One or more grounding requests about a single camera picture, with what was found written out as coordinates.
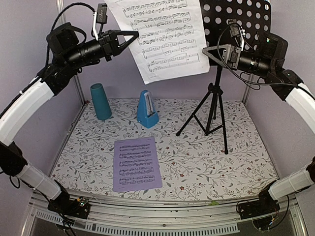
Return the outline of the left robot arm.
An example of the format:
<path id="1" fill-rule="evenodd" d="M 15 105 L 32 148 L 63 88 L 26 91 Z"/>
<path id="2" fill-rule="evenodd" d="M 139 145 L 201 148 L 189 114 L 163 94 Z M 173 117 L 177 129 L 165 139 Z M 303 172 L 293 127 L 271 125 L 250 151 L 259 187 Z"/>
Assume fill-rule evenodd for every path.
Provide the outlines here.
<path id="1" fill-rule="evenodd" d="M 137 31 L 108 30 L 96 34 L 93 40 L 79 42 L 77 32 L 86 35 L 71 23 L 65 23 L 47 35 L 53 53 L 52 63 L 38 72 L 28 87 L 1 113 L 0 168 L 6 175 L 16 177 L 42 193 L 49 202 L 50 211 L 61 216 L 87 219 L 91 208 L 87 199 L 71 200 L 67 190 L 27 161 L 13 141 L 29 118 L 57 96 L 83 67 L 98 64 L 101 58 L 110 61 L 139 36 Z"/>

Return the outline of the sheet music booklet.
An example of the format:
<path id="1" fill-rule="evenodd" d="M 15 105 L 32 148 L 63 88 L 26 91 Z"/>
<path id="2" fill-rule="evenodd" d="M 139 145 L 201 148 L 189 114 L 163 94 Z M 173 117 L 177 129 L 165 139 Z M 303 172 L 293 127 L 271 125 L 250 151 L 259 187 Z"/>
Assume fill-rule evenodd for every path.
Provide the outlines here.
<path id="1" fill-rule="evenodd" d="M 209 72 L 197 0 L 108 0 L 121 30 L 139 33 L 129 49 L 144 84 Z"/>

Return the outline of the purple sheet music page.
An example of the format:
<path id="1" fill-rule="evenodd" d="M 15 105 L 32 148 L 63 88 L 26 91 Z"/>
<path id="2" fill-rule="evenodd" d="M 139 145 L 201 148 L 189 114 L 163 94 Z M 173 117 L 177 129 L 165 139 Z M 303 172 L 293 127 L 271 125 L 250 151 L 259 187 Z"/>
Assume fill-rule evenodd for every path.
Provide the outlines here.
<path id="1" fill-rule="evenodd" d="M 154 137 L 114 142 L 113 191 L 127 192 L 161 187 Z"/>

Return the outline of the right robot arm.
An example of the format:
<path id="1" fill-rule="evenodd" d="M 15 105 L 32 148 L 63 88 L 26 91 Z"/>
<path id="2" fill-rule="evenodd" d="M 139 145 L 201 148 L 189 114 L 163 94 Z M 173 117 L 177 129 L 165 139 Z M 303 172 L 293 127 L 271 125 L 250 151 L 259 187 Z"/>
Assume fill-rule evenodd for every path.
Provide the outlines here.
<path id="1" fill-rule="evenodd" d="M 288 42 L 285 39 L 264 32 L 254 53 L 243 51 L 241 47 L 231 44 L 203 48 L 202 52 L 230 71 L 240 70 L 263 78 L 265 85 L 270 86 L 274 93 L 290 105 L 309 128 L 314 130 L 315 98 L 294 71 L 283 68 L 287 47 Z M 240 203 L 236 210 L 241 219 L 278 211 L 280 198 L 303 191 L 314 183 L 315 163 L 312 161 L 287 177 L 271 182 L 260 191 L 258 200 Z"/>

